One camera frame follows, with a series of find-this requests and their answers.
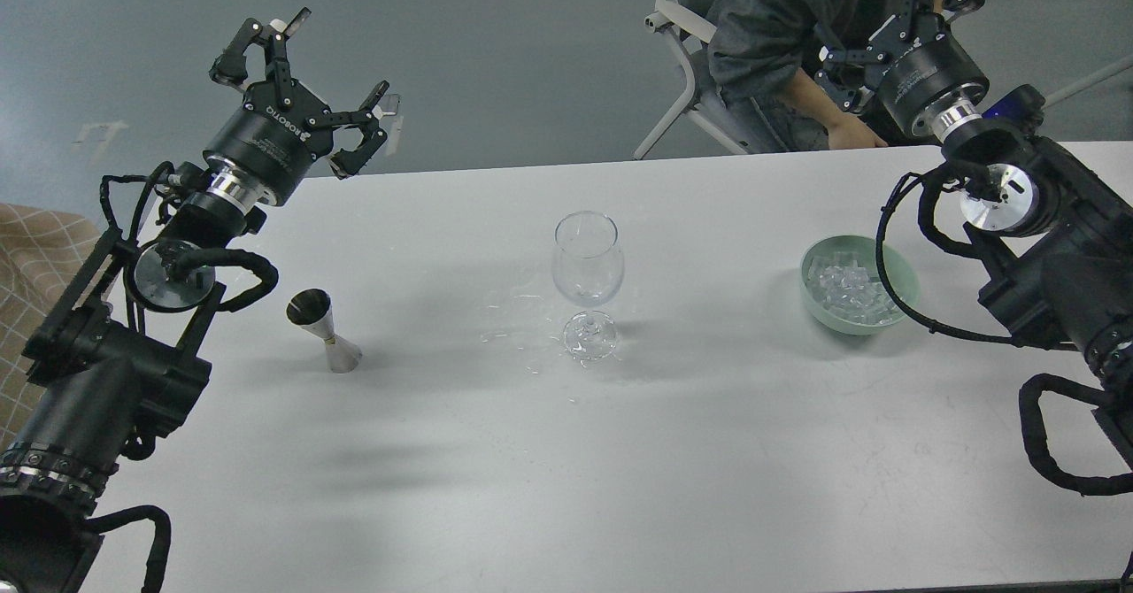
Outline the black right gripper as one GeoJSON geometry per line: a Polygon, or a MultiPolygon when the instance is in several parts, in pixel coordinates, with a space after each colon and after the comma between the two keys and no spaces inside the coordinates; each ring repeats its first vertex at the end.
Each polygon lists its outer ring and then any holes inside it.
{"type": "Polygon", "coordinates": [[[813,75],[843,112],[863,112],[874,96],[910,139],[932,136],[931,121],[966,98],[979,104],[989,88],[986,73],[952,36],[952,22],[983,8],[986,0],[901,0],[861,48],[850,48],[823,23],[813,32],[821,41],[821,69],[813,75]]]}

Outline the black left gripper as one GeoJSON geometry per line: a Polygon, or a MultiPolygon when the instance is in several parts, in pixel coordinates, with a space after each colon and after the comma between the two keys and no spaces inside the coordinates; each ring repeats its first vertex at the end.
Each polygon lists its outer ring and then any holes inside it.
{"type": "Polygon", "coordinates": [[[270,206],[287,203],[312,163],[327,158],[337,179],[357,176],[389,139],[381,124],[387,81],[380,81],[353,112],[330,112],[329,105],[295,81],[287,43],[310,9],[303,8],[291,22],[263,23],[247,18],[210,68],[208,77],[228,88],[242,90],[242,108],[203,150],[207,166],[231,168],[256,179],[259,201],[270,206]],[[259,46],[266,56],[266,81],[250,82],[247,49],[259,46]],[[337,130],[355,130],[355,149],[333,150],[337,130]]]}

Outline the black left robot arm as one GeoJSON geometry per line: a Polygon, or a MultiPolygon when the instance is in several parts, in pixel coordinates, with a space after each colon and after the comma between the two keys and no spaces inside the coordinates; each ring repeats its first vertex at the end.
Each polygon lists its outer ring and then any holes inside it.
{"type": "Polygon", "coordinates": [[[333,112],[291,73],[288,44],[308,17],[248,18],[218,56],[211,81],[239,90],[242,105],[203,166],[102,179],[108,229],[23,350],[44,392],[3,451],[5,592],[77,592],[107,534],[138,520],[154,527],[142,588],[162,588],[165,510],[97,516],[97,499],[119,459],[150,458],[185,423],[210,380],[198,351],[213,317],[278,285],[269,259],[231,242],[257,234],[321,158],[347,179],[387,138],[387,81],[333,112]]]}

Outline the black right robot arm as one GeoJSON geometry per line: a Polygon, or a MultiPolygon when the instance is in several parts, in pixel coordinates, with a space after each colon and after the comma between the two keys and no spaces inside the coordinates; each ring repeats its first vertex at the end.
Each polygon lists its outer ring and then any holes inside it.
{"type": "Polygon", "coordinates": [[[861,48],[826,26],[817,81],[843,110],[875,101],[910,139],[945,158],[909,173],[883,207],[883,243],[898,202],[920,185],[917,222],[927,242],[983,263],[980,306],[1006,328],[1005,344],[1080,351],[1098,386],[1041,373],[1017,395],[1022,442],[1033,468],[1079,495],[1126,495],[1128,474],[1083,477],[1053,459],[1040,400],[1057,393],[1092,406],[1130,460],[1130,206],[1068,150],[1037,133],[1043,98],[1022,85],[986,112],[989,82],[952,36],[952,18],[983,0],[901,0],[861,48]]]}

